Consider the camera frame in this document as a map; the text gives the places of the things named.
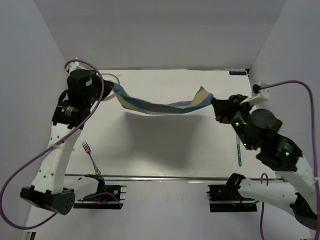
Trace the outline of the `blue tan white cloth napkin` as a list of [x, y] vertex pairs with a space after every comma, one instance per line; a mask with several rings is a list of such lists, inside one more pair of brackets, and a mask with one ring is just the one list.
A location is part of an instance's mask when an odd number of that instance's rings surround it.
[[152, 103], [129, 96], [125, 89], [117, 83], [114, 83], [113, 93], [123, 108], [147, 115], [187, 114], [211, 105], [212, 100], [215, 99], [214, 95], [202, 86], [191, 101], [179, 101], [170, 104]]

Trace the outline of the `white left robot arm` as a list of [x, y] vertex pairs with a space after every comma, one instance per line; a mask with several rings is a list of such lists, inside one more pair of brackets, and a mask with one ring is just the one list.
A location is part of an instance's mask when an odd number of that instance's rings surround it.
[[112, 90], [113, 83], [101, 80], [94, 70], [77, 69], [67, 78], [67, 90], [58, 100], [52, 117], [51, 136], [42, 164], [30, 186], [23, 187], [20, 197], [35, 207], [66, 215], [76, 201], [92, 196], [99, 200], [105, 196], [103, 178], [87, 174], [64, 184], [66, 169], [80, 136], [81, 123], [91, 113], [92, 105], [104, 99]]

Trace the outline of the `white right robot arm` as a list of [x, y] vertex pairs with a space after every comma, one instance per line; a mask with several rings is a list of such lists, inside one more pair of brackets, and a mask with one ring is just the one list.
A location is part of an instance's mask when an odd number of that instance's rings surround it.
[[317, 193], [313, 171], [302, 150], [278, 133], [282, 121], [267, 109], [253, 110], [240, 94], [227, 100], [213, 99], [211, 104], [216, 121], [230, 124], [246, 150], [259, 149], [256, 159], [282, 176], [295, 190], [282, 192], [233, 173], [225, 185], [211, 185], [210, 200], [241, 202], [255, 199], [289, 213], [303, 226], [316, 230]]

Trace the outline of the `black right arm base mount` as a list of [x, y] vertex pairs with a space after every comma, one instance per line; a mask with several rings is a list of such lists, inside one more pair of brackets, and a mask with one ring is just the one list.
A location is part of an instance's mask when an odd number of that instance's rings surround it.
[[242, 197], [239, 193], [226, 189], [224, 184], [208, 185], [206, 193], [211, 213], [254, 213], [258, 211], [256, 200]]

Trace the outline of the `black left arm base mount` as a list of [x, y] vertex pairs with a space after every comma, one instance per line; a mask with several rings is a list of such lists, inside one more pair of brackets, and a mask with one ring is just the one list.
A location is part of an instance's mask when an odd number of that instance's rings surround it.
[[121, 210], [126, 199], [127, 184], [121, 181], [107, 181], [98, 196], [78, 200], [74, 209]]

